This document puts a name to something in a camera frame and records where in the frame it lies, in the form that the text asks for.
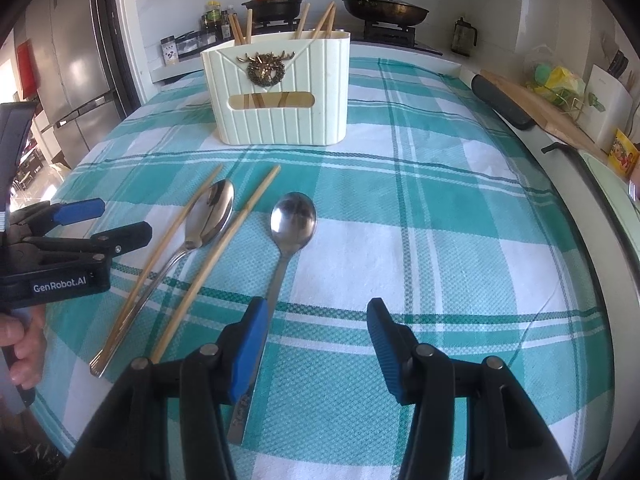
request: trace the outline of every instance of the stove burner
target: stove burner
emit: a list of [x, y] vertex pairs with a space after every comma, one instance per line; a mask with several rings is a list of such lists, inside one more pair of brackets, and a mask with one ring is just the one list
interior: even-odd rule
[[274, 32], [295, 32], [298, 29], [300, 20], [290, 22], [262, 22], [254, 23], [253, 34], [272, 34]]
[[415, 41], [414, 27], [399, 27], [397, 25], [385, 27], [379, 25], [378, 22], [364, 22], [364, 41], [404, 46], [442, 56], [440, 51]]

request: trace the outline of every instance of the kettle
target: kettle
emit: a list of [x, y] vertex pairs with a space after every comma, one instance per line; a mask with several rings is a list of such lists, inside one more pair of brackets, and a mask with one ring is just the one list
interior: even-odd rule
[[453, 29], [451, 51], [462, 56], [471, 56], [471, 48], [478, 44], [478, 30], [460, 17]]

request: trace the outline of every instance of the white utensil holder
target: white utensil holder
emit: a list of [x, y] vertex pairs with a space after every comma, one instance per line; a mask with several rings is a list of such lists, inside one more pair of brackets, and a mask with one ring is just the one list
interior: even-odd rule
[[[344, 139], [351, 35], [333, 31], [330, 38], [312, 40], [312, 34], [303, 32], [300, 40], [293, 39], [294, 32], [261, 34], [248, 45], [227, 41], [202, 52], [223, 142], [327, 146]], [[283, 52], [293, 52], [293, 58], [282, 61], [283, 79], [267, 88], [252, 83], [248, 63], [238, 60]], [[247, 97], [251, 94], [262, 99]]]

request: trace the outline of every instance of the metal screw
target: metal screw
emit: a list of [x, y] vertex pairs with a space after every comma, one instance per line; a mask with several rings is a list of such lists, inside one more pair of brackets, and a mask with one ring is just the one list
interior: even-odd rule
[[420, 343], [415, 347], [415, 353], [420, 357], [431, 357], [436, 353], [436, 349], [428, 343]]
[[200, 347], [202, 355], [215, 355], [218, 353], [218, 345], [215, 343], [206, 343]]
[[499, 370], [504, 366], [504, 361], [495, 355], [489, 356], [486, 359], [486, 365], [494, 370]]
[[131, 362], [131, 368], [134, 370], [144, 370], [146, 366], [149, 364], [149, 359], [146, 357], [136, 357]]

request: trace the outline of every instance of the yellow package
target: yellow package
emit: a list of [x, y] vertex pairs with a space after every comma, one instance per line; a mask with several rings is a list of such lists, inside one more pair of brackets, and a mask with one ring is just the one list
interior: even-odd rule
[[639, 153], [628, 137], [616, 130], [616, 138], [609, 152], [609, 167], [620, 177], [627, 179], [638, 161]]

